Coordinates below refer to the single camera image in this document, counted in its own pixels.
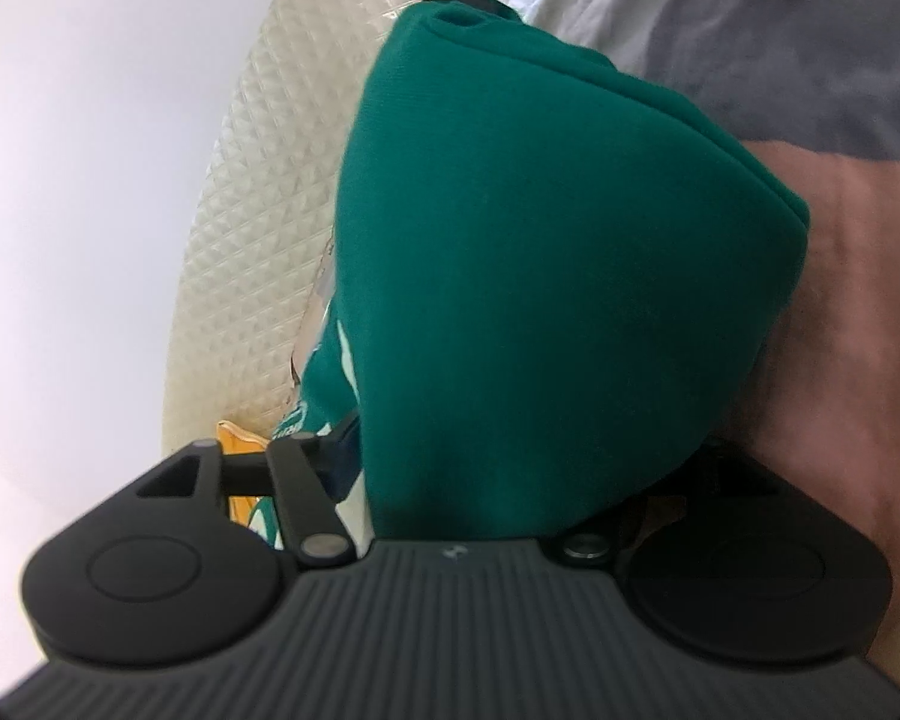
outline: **small logo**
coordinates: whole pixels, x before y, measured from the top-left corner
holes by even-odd
[[[443,556],[447,557],[448,560],[459,560],[461,557],[465,557],[469,551],[462,544],[454,544],[452,547],[444,549]]]

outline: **metal screw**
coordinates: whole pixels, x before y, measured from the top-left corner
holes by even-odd
[[[610,545],[597,533],[574,533],[563,543],[563,553],[571,560],[600,560],[610,553]]]
[[[333,560],[334,557],[343,555],[349,546],[350,542],[336,533],[313,533],[300,542],[300,550],[304,555],[319,560]]]

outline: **diamond pattern texture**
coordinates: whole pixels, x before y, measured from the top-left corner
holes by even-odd
[[[184,256],[167,361],[167,452],[222,418],[269,435],[331,235],[362,83],[420,0],[274,0],[213,150]]]

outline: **black plastic device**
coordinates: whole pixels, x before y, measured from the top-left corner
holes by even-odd
[[[194,442],[48,541],[22,596],[49,662],[2,715],[900,718],[862,657],[884,557],[733,447],[558,536],[358,560],[324,491],[358,429]],[[236,494],[274,495],[283,551],[227,519]],[[685,514],[647,535],[661,496]]]

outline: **gray fabric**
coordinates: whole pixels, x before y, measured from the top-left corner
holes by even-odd
[[[509,0],[742,140],[900,160],[900,0]]]
[[[644,76],[743,140],[900,160],[900,0],[669,0]]]

